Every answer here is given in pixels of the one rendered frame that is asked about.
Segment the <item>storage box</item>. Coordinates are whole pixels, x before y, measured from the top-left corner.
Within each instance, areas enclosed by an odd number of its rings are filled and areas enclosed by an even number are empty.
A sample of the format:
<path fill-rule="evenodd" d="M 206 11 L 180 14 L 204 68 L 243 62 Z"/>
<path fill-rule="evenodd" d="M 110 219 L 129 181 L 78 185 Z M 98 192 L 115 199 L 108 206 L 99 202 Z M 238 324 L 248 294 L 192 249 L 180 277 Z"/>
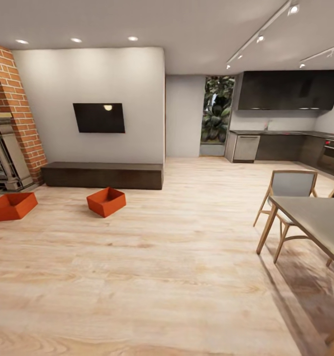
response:
<path fill-rule="evenodd" d="M 0 197 L 0 221 L 22 219 L 37 204 L 33 192 L 4 194 Z"/>
<path fill-rule="evenodd" d="M 127 205 L 125 193 L 110 187 L 89 195 L 86 199 L 89 209 L 104 218 Z"/>

